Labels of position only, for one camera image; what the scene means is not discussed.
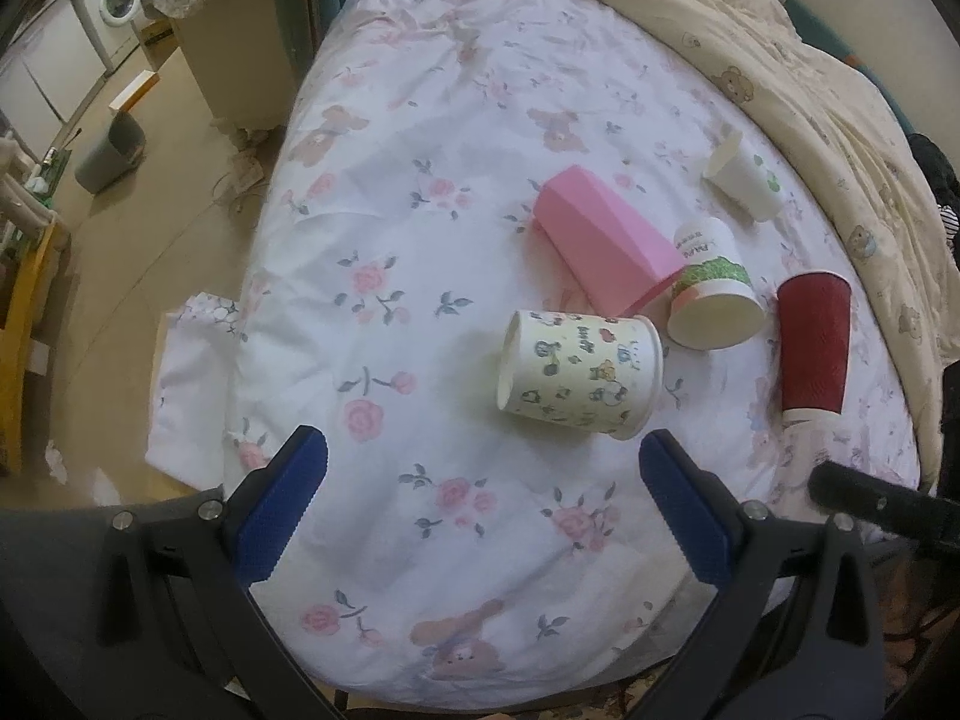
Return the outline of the green leaf paper cup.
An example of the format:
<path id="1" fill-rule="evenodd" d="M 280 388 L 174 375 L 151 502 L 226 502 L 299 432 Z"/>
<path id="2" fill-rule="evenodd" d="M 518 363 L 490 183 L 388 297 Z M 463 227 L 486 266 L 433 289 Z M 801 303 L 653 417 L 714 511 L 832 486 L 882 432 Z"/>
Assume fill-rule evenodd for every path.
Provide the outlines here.
<path id="1" fill-rule="evenodd" d="M 765 309 L 731 228 L 704 216 L 679 227 L 674 245 L 685 265 L 672 286 L 669 337 L 697 351 L 731 348 L 754 337 Z"/>

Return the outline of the small cardboard box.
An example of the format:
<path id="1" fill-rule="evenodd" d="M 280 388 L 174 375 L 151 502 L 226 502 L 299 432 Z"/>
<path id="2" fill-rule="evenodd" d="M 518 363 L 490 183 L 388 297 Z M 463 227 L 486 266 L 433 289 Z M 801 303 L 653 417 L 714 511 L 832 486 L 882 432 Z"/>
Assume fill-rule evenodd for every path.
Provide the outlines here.
<path id="1" fill-rule="evenodd" d="M 119 91 L 109 103 L 110 114 L 130 112 L 140 99 L 145 97 L 160 82 L 160 74 L 155 70 L 140 71 L 132 82 Z"/>

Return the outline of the grey waste bin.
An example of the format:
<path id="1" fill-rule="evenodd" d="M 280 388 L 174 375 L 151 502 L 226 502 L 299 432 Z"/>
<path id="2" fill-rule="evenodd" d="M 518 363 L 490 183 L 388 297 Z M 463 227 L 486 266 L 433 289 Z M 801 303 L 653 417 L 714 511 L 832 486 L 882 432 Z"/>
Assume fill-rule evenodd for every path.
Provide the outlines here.
<path id="1" fill-rule="evenodd" d="M 98 195 L 139 167 L 145 145 L 145 132 L 137 119 L 123 110 L 117 112 L 76 165 L 76 182 L 91 195 Z"/>

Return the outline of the floral white bed sheet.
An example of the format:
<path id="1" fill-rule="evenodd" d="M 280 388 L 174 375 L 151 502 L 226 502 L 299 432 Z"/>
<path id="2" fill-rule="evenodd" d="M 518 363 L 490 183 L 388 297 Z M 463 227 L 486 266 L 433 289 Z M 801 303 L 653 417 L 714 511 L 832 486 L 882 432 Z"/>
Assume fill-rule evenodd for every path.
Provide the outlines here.
<path id="1" fill-rule="evenodd" d="M 511 317 L 586 298 L 532 216 L 569 166 L 672 234 L 748 119 L 597 0 L 348 0 L 252 244 L 224 422 L 238 484 L 299 426 L 329 471 L 252 593 L 322 683 L 472 710 L 612 683 L 709 593 L 630 442 L 496 408 Z"/>

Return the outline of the floral pillow on floor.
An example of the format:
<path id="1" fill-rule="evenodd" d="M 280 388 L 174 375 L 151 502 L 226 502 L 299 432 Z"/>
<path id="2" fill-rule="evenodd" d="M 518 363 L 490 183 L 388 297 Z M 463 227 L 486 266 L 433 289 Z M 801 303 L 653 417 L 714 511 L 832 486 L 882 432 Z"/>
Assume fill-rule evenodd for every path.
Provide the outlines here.
<path id="1" fill-rule="evenodd" d="M 239 305 L 190 296 L 158 327 L 145 461 L 195 491 L 223 481 L 228 377 L 239 343 Z"/>

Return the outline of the white kitchen cabinet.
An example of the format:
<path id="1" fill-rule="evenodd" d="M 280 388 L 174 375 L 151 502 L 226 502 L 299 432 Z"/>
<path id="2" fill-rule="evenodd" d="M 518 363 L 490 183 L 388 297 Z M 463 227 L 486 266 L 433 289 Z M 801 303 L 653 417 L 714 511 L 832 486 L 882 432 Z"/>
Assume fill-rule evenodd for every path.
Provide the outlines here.
<path id="1" fill-rule="evenodd" d="M 3 119 L 40 160 L 105 73 L 71 0 L 52 0 L 2 57 Z"/>

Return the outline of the pink faceted plastic cup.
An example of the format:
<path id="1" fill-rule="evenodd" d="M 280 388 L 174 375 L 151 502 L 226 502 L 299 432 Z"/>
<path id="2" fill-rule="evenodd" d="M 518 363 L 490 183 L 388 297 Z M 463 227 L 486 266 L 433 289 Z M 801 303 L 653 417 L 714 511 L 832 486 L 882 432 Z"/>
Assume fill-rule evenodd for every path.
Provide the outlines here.
<path id="1" fill-rule="evenodd" d="M 585 167 L 548 179 L 532 213 L 601 316 L 638 314 L 685 266 L 664 234 Z"/>

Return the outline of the cartoon animal yellow paper cup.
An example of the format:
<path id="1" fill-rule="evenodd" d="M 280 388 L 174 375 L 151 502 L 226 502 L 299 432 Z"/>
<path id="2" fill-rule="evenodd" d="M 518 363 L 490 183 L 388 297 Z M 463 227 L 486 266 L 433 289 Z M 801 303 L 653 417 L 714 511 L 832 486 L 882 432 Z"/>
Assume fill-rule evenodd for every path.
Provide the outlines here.
<path id="1" fill-rule="evenodd" d="M 646 317 L 517 310 L 506 330 L 496 406 L 630 440 L 651 418 L 662 372 L 661 335 Z"/>

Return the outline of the red ribbed paper cup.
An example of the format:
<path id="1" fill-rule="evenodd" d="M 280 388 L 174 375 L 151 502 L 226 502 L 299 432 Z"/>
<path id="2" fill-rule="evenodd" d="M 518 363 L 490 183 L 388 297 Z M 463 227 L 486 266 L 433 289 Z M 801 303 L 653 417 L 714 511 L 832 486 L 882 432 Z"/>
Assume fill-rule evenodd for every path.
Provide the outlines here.
<path id="1" fill-rule="evenodd" d="M 850 283 L 807 271 L 781 283 L 776 297 L 782 421 L 838 416 L 850 366 Z"/>

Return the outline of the yellow bear print duvet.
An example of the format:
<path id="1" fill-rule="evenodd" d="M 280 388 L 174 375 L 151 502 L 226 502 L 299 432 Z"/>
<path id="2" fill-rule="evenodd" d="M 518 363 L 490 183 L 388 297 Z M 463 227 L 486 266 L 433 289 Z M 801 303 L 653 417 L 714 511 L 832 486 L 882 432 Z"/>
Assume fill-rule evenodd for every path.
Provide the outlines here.
<path id="1" fill-rule="evenodd" d="M 601 0 L 708 76 L 776 145 L 848 247 L 908 371 L 958 358 L 939 206 L 877 88 L 805 44 L 778 0 Z"/>

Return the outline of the dark clothes at bedside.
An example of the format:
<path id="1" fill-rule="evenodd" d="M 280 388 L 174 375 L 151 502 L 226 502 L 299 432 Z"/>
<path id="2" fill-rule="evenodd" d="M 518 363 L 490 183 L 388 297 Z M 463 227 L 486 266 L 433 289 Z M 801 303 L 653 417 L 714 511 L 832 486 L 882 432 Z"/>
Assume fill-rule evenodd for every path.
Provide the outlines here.
<path id="1" fill-rule="evenodd" d="M 944 151 L 926 135 L 908 135 L 911 153 L 921 167 L 935 201 L 939 206 L 940 219 L 946 231 L 947 245 L 953 260 L 958 260 L 958 216 L 960 216 L 960 187 L 958 177 L 947 160 Z"/>

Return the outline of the white cup green dots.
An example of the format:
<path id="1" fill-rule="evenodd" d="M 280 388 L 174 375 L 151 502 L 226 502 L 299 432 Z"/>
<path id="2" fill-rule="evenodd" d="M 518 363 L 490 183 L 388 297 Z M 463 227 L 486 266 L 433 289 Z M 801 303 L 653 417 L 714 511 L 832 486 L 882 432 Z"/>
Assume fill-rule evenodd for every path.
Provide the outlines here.
<path id="1" fill-rule="evenodd" d="M 757 223 L 776 218 L 784 206 L 779 177 L 740 130 L 716 146 L 701 175 Z"/>

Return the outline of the yellow wooden rack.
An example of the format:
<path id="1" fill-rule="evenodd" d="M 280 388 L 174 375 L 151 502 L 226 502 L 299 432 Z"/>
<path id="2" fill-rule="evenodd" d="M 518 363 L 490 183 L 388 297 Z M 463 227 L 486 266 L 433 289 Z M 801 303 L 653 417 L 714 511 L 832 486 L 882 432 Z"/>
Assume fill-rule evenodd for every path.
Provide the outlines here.
<path id="1" fill-rule="evenodd" d="M 46 304 L 44 283 L 55 271 L 53 261 L 68 238 L 59 220 L 31 244 L 20 262 L 11 291 L 7 323 L 2 327 L 2 473 L 18 475 L 23 468 L 23 387 L 28 372 L 32 327 Z"/>

